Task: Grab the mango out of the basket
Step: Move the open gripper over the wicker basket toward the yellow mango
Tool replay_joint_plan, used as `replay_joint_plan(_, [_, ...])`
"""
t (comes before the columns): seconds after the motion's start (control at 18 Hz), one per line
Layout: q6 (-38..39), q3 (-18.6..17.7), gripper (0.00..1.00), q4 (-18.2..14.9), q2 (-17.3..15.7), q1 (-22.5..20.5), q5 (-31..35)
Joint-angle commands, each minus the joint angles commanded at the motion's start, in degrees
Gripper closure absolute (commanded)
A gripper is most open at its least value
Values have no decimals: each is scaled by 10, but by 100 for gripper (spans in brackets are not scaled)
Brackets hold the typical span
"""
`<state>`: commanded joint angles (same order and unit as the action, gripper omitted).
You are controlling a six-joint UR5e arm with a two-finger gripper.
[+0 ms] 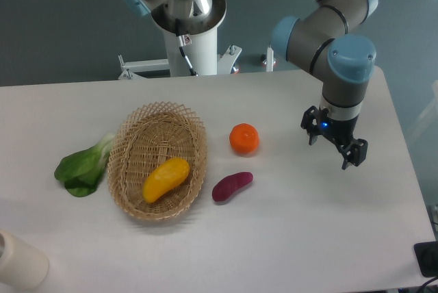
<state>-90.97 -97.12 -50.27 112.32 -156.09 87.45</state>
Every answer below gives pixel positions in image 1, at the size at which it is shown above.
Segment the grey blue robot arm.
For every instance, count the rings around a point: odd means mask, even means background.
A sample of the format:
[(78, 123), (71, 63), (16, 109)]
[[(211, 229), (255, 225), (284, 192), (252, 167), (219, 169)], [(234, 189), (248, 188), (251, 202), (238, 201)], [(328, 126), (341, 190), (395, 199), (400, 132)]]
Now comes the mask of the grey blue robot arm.
[[(217, 29), (227, 11), (225, 0), (123, 0), (138, 16), (151, 16), (164, 34), (170, 74), (217, 75), (224, 57), (217, 53)], [(358, 166), (368, 144), (353, 136), (376, 49), (352, 34), (376, 9), (378, 0), (315, 0), (307, 18), (279, 21), (272, 31), (273, 52), (322, 82), (319, 106), (304, 114), (310, 142), (319, 136), (334, 144), (344, 166)]]

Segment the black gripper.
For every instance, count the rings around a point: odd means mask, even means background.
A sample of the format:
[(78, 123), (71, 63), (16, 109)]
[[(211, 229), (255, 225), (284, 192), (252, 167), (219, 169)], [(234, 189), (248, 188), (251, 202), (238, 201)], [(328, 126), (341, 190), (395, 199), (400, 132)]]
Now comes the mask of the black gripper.
[(367, 156), (368, 142), (355, 139), (354, 130), (359, 116), (359, 107), (337, 107), (331, 104), (311, 106), (303, 114), (300, 127), (307, 132), (309, 145), (313, 145), (318, 136), (333, 144), (343, 157), (342, 170), (349, 166), (358, 167)]

